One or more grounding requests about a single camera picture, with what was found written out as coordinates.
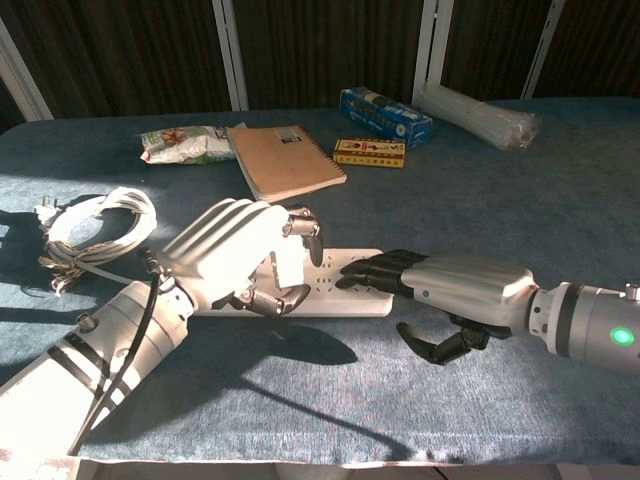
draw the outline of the coiled white cable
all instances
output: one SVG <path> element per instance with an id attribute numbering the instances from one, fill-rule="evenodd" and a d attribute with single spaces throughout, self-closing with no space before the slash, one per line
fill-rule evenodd
<path id="1" fill-rule="evenodd" d="M 124 236 L 110 242 L 96 243 L 82 250 L 76 250 L 68 243 L 74 227 L 109 208 L 124 208 L 135 215 L 131 228 Z M 144 192 L 135 188 L 118 187 L 109 195 L 91 198 L 68 207 L 62 213 L 44 202 L 35 210 L 46 233 L 45 251 L 48 254 L 48 257 L 40 257 L 38 261 L 43 267 L 56 271 L 51 286 L 57 294 L 78 279 L 84 271 L 116 282 L 131 283 L 132 280 L 97 268 L 97 265 L 115 260 L 135 249 L 157 225 L 153 203 Z"/>

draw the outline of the silver robotic arm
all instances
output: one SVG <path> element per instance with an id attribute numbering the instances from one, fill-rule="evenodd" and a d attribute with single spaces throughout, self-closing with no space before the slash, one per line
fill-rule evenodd
<path id="1" fill-rule="evenodd" d="M 6 384 L 0 386 L 0 448 L 75 454 L 86 434 L 187 336 L 194 313 L 230 303 L 266 316 L 307 296 L 303 259 L 322 263 L 320 227 L 309 209 L 227 199 L 146 263 L 151 286 L 133 282 Z M 272 256 L 281 298 L 255 288 Z"/>
<path id="2" fill-rule="evenodd" d="M 561 283 L 543 290 L 525 268 L 466 255 L 425 257 L 394 250 L 342 269 L 336 286 L 355 284 L 414 298 L 451 315 L 461 331 L 434 344 L 406 323 L 407 345 L 444 365 L 491 337 L 542 338 L 551 353 L 629 374 L 640 374 L 640 288 L 625 292 Z"/>

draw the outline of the power strip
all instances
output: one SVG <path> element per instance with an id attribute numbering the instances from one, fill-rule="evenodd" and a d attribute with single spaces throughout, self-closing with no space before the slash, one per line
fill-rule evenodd
<path id="1" fill-rule="evenodd" d="M 336 288 L 340 269 L 361 258 L 382 253 L 367 248 L 325 248 L 320 267 L 312 265 L 308 255 L 304 264 L 305 282 L 311 286 L 309 296 L 288 314 L 288 317 L 384 317 L 393 306 L 393 295 L 371 287 L 355 286 L 345 290 Z M 271 260 L 267 259 L 256 271 L 256 287 L 273 296 L 282 295 L 276 288 Z M 202 315 L 216 317 L 255 317 L 255 313 L 236 310 L 230 305 Z"/>

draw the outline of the black cable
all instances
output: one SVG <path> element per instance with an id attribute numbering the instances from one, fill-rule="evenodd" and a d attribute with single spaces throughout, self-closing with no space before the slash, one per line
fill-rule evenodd
<path id="1" fill-rule="evenodd" d="M 438 472 L 438 475 L 440 475 L 442 478 L 444 478 L 444 480 L 449 480 L 449 478 L 447 478 L 447 476 L 442 473 L 442 470 L 440 470 L 438 467 L 432 467 L 436 472 Z"/>
<path id="2" fill-rule="evenodd" d="M 153 315 L 153 310 L 156 306 L 156 299 L 158 298 L 158 290 L 160 288 L 160 274 L 158 272 L 152 272 L 151 274 L 151 288 L 149 290 L 149 297 L 147 298 L 147 305 L 144 308 L 144 313 L 142 314 L 142 318 L 140 319 L 140 323 L 138 324 L 138 329 L 136 330 L 136 334 L 131 341 L 131 346 L 129 347 L 129 351 L 127 352 L 127 356 L 122 363 L 122 366 L 116 373 L 115 377 L 113 377 L 113 381 L 109 384 L 109 388 L 105 392 L 103 392 L 100 399 L 94 403 L 93 407 L 87 413 L 87 416 L 82 423 L 82 427 L 78 431 L 75 440 L 71 444 L 67 455 L 77 455 L 78 450 L 84 443 L 91 431 L 91 427 L 96 422 L 98 415 L 104 408 L 104 405 L 111 398 L 111 395 L 118 387 L 120 382 L 122 381 L 122 377 L 124 377 L 125 372 L 133 363 L 133 359 L 138 353 L 138 349 L 142 344 L 142 340 L 144 339 L 145 334 L 147 333 L 147 327 L 149 327 L 149 323 L 151 322 L 151 317 Z"/>

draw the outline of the spiral notebook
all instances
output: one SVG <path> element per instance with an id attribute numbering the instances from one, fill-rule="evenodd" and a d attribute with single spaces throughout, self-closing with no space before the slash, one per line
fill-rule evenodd
<path id="1" fill-rule="evenodd" d="M 229 139 L 257 200 L 277 202 L 347 180 L 300 126 L 230 128 Z"/>

